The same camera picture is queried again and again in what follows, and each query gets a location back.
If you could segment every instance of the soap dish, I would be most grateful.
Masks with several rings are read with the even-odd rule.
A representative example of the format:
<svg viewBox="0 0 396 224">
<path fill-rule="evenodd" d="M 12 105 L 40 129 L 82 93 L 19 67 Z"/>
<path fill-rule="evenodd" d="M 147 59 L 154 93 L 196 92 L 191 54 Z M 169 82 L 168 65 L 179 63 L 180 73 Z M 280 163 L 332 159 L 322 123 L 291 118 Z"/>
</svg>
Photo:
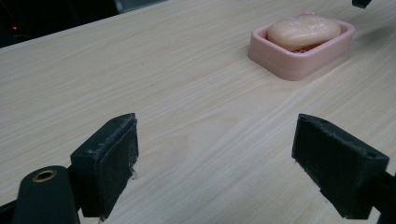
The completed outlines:
<svg viewBox="0 0 396 224">
<path fill-rule="evenodd" d="M 305 12 L 293 17 L 304 14 L 312 14 L 312 12 Z M 264 25 L 252 32 L 247 56 L 282 79 L 301 80 L 347 51 L 355 34 L 355 27 L 344 21 L 334 21 L 340 24 L 341 34 L 305 52 L 291 52 L 272 43 L 266 36 L 273 23 Z"/>
</svg>

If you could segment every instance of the light wood grain surface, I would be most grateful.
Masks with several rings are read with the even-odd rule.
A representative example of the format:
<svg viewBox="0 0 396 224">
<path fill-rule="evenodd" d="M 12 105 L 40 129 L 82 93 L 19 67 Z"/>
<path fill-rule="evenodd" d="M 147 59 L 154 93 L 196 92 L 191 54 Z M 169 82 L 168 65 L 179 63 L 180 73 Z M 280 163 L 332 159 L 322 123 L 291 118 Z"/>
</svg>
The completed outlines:
<svg viewBox="0 0 396 224">
<path fill-rule="evenodd" d="M 356 27 L 345 56 L 298 82 L 247 57 L 254 29 L 307 10 Z M 306 113 L 390 156 L 395 173 L 395 11 L 394 0 L 169 0 L 0 49 L 0 204 L 135 112 L 138 178 L 107 223 L 375 223 L 375 209 L 342 219 L 290 154 Z"/>
</svg>

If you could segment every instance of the black object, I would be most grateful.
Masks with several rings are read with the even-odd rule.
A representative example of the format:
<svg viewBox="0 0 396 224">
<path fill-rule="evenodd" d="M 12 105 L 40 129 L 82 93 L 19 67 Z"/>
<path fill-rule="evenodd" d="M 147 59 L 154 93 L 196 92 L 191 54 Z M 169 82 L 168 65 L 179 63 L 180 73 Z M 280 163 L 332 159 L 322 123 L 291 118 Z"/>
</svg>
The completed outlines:
<svg viewBox="0 0 396 224">
<path fill-rule="evenodd" d="M 136 119 L 108 121 L 71 155 L 71 166 L 49 166 L 26 176 L 18 200 L 0 207 L 0 223 L 79 223 L 108 218 L 134 172 L 138 157 Z"/>
<path fill-rule="evenodd" d="M 352 0 L 352 5 L 355 7 L 366 8 L 371 0 Z"/>
<path fill-rule="evenodd" d="M 367 219 L 372 206 L 396 223 L 396 179 L 389 157 L 325 119 L 301 114 L 291 156 L 345 218 Z"/>
</svg>

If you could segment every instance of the table surface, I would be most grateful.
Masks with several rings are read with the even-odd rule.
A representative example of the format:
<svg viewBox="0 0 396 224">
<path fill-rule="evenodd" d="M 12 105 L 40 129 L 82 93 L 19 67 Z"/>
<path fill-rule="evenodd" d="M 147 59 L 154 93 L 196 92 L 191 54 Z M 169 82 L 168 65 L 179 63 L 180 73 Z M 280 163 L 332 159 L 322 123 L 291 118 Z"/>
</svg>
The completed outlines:
<svg viewBox="0 0 396 224">
<path fill-rule="evenodd" d="M 297 82 L 247 57 L 254 29 L 307 10 L 356 27 L 346 55 Z M 108 223 L 375 223 L 375 209 L 342 219 L 291 147 L 305 113 L 384 152 L 395 173 L 395 10 L 394 0 L 169 0 L 0 49 L 0 204 L 134 112 L 137 179 Z"/>
</svg>

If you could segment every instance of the bar of soap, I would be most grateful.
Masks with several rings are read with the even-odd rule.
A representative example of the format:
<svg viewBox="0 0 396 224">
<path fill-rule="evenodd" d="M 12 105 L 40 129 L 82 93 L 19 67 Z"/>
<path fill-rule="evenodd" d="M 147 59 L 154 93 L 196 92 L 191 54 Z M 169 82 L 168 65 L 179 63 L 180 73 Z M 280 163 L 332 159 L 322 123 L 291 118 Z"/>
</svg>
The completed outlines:
<svg viewBox="0 0 396 224">
<path fill-rule="evenodd" d="M 320 45 L 340 34 L 338 22 L 318 14 L 304 14 L 274 23 L 268 30 L 268 39 L 295 51 Z"/>
</svg>

